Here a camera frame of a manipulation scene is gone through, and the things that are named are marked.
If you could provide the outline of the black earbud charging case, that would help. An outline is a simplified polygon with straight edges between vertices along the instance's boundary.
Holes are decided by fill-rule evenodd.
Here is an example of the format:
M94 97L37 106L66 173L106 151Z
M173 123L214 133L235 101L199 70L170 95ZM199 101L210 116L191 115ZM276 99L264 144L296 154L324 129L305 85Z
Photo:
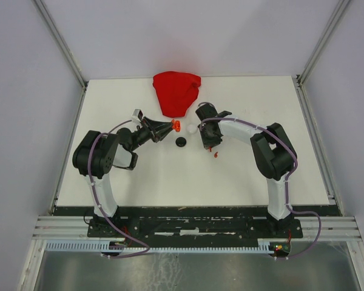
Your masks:
M187 144L187 141L184 137L180 136L175 140L175 144L178 147L184 147Z

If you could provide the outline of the white earbud charging case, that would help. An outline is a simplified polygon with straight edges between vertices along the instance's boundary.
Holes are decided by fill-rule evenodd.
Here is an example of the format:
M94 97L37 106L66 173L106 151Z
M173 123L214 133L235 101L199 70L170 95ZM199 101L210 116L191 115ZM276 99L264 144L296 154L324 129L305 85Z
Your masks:
M189 124L187 126L186 130L189 134L193 135L193 134L197 133L198 127L195 124Z

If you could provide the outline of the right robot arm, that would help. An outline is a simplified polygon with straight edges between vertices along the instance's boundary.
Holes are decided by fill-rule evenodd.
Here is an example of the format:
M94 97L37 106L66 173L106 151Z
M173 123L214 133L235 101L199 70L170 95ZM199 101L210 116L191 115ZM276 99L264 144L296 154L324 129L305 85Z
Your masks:
M218 113L209 102L200 103L195 113L201 121L198 129L205 149L220 145L224 136L252 147L256 166L268 185L266 230L271 236L282 236L292 219L289 177L298 166L297 154L282 125L275 122L262 127L228 111Z

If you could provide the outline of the orange earbud charging case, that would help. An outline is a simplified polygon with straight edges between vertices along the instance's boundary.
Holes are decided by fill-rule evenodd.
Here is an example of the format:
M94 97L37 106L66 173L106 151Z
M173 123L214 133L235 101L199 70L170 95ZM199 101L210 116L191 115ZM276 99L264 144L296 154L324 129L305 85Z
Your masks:
M180 132L181 130L181 123L179 120L172 120L172 129L175 130L176 132Z

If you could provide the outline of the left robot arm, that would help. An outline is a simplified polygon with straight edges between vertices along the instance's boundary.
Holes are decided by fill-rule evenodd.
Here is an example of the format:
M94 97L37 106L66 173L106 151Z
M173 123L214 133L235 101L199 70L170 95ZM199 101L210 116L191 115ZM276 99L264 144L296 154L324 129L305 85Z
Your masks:
M112 193L109 173L113 168L133 170L138 155L135 150L148 141L158 143L169 133L181 129L180 122L154 121L147 117L140 119L135 131L124 125L116 126L109 133L90 130L74 151L72 164L79 174L86 178L92 191L94 215L104 218L101 230L108 236L117 236L122 222L116 218L118 204Z

